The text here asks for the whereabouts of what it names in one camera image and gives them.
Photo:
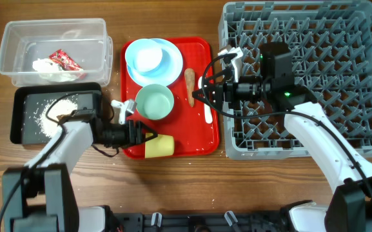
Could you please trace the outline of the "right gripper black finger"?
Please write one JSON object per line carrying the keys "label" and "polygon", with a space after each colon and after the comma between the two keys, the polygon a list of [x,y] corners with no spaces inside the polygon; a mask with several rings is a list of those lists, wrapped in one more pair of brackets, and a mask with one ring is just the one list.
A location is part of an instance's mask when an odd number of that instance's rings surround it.
{"label": "right gripper black finger", "polygon": [[217,85],[223,85],[231,77],[231,70],[224,69],[219,73],[213,74],[212,76],[203,76],[200,83],[204,88],[204,93],[215,92],[215,87]]}
{"label": "right gripper black finger", "polygon": [[220,103],[219,95],[215,92],[193,92],[192,97],[195,100],[203,102],[204,104],[216,105],[217,103]]}

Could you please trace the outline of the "yellow plastic cup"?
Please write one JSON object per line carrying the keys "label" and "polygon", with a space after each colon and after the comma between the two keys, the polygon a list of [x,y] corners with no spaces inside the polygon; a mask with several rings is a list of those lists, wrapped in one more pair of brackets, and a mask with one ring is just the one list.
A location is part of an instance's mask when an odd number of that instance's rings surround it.
{"label": "yellow plastic cup", "polygon": [[175,140],[170,135],[161,135],[145,143],[146,159],[172,156],[175,151]]}

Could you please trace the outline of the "green bowl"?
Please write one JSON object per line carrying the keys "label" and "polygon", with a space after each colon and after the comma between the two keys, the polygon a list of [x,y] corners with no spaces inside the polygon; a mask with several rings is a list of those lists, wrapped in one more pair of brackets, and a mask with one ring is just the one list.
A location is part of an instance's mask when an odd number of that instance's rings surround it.
{"label": "green bowl", "polygon": [[174,107],[174,96],[169,88],[160,84],[149,84],[136,95],[138,113],[146,119],[161,120]]}

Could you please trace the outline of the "red strawberry cake wrapper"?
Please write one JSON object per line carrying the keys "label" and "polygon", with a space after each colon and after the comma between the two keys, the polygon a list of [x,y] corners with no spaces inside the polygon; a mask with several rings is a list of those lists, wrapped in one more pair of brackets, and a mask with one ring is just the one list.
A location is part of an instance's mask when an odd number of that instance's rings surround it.
{"label": "red strawberry cake wrapper", "polygon": [[83,70],[64,50],[59,49],[49,56],[49,59],[57,63],[63,70],[66,71],[81,71]]}

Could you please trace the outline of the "white tissue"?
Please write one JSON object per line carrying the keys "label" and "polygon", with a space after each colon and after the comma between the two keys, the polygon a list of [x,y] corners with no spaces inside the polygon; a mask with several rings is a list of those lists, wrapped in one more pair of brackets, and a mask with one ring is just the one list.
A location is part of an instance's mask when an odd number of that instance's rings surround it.
{"label": "white tissue", "polygon": [[67,82],[78,79],[76,74],[66,73],[66,71],[51,59],[38,59],[32,63],[32,68],[39,73],[42,79],[52,82]]}

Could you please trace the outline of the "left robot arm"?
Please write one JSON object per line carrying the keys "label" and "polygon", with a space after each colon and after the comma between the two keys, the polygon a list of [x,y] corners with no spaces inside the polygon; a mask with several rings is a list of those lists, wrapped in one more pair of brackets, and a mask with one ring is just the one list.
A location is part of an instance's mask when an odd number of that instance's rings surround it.
{"label": "left robot arm", "polygon": [[142,122],[112,124],[94,109],[74,110],[32,160],[3,173],[0,231],[122,231],[108,206],[80,208],[70,174],[89,147],[129,148],[157,138]]}

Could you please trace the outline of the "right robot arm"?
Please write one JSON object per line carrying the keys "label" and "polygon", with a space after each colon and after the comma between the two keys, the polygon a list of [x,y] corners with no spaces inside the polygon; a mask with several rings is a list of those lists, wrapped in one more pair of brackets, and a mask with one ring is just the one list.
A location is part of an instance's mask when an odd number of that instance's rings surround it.
{"label": "right robot arm", "polygon": [[334,127],[313,93],[295,82],[292,55],[283,42],[260,47],[260,75],[241,73],[242,50],[226,47],[219,56],[225,67],[203,75],[193,98],[218,113],[239,101],[267,102],[284,127],[306,148],[333,192],[328,206],[313,201],[290,204],[280,211],[285,231],[372,231],[372,163],[361,156]]}

